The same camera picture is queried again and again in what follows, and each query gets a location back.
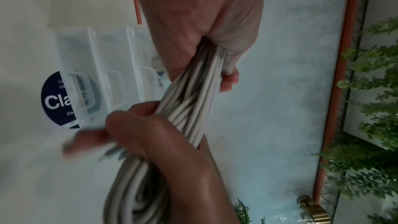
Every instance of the coiled cable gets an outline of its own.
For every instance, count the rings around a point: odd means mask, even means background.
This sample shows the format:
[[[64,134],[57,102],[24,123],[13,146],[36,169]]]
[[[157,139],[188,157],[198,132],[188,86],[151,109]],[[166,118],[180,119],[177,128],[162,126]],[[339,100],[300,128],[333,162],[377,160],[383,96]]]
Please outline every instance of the coiled cable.
[[[198,147],[221,83],[226,50],[203,39],[187,69],[172,82],[155,113]],[[119,148],[109,150],[111,155]],[[148,160],[126,153],[104,206],[104,224],[159,224],[167,217],[167,185]]]

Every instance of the white cable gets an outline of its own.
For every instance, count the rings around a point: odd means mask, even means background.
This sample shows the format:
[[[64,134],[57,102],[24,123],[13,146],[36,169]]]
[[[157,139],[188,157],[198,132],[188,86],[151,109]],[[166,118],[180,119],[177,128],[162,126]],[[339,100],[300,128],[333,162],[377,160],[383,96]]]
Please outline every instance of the white cable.
[[[221,83],[226,50],[203,40],[197,54],[164,94],[156,113],[162,114],[197,148],[203,137],[214,96]],[[105,154],[119,151],[115,147]],[[164,223],[167,185],[147,160],[127,154],[104,206],[104,224]]]

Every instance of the round sticker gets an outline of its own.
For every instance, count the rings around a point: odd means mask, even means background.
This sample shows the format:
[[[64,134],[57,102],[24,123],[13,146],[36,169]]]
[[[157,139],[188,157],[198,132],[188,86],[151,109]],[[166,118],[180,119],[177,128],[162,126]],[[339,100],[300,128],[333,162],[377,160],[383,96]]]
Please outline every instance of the round sticker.
[[[44,82],[41,89],[41,105],[47,116],[56,124],[68,129],[79,128],[59,72],[52,74]]]

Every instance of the white wall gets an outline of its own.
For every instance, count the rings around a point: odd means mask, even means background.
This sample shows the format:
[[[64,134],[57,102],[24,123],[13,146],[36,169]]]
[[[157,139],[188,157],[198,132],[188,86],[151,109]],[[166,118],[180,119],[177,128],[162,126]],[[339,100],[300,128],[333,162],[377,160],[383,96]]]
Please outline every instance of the white wall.
[[[396,0],[369,0],[368,10],[365,18],[365,27],[368,27],[374,22],[384,20],[389,17],[398,15],[398,5]],[[398,39],[398,32],[387,35],[364,35],[361,40],[361,47],[370,48],[373,45],[393,45],[396,44]],[[376,75],[378,77],[384,76],[384,71],[375,71],[371,73],[356,73],[358,78],[365,76],[371,78]],[[350,100],[369,103],[376,102],[375,97],[377,94],[383,92],[383,88],[374,90],[352,90],[350,93]],[[347,116],[345,119],[344,131],[357,136],[359,138],[368,140],[371,143],[381,146],[379,141],[369,140],[367,136],[358,131],[358,125],[361,121],[372,122],[368,117],[360,112],[356,106],[349,105]],[[386,215],[388,210],[393,206],[392,202],[398,201],[397,197],[388,196],[386,200],[379,199],[373,195],[361,196],[355,198],[354,201],[340,197],[336,209],[335,223],[338,224],[365,224],[370,223],[366,215],[373,213]]]
[[[55,72],[49,27],[136,22],[132,0],[0,0],[0,216],[5,224],[100,223],[117,172],[100,152],[65,162],[73,134],[47,119],[41,86]],[[231,197],[253,223],[311,193],[345,0],[265,0],[240,84],[218,97],[209,140]]]
[[[44,32],[136,23],[133,0],[0,0],[0,6],[1,223],[100,223],[117,164],[98,164],[98,154],[61,159],[61,144],[75,130],[56,125],[41,108],[41,87],[58,71]]]

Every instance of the human hand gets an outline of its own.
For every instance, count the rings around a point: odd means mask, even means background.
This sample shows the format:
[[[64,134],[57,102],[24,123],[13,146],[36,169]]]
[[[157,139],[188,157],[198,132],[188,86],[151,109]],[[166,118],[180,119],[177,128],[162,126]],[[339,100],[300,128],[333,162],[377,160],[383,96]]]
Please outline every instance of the human hand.
[[[140,0],[171,80],[188,66],[202,37],[228,51],[221,92],[239,82],[236,63],[255,42],[264,0]]]
[[[105,129],[79,131],[65,147],[71,156],[116,141],[130,153],[152,161],[169,187],[173,224],[239,224],[210,154],[207,140],[200,151],[165,118],[153,115],[158,102],[111,113]]]

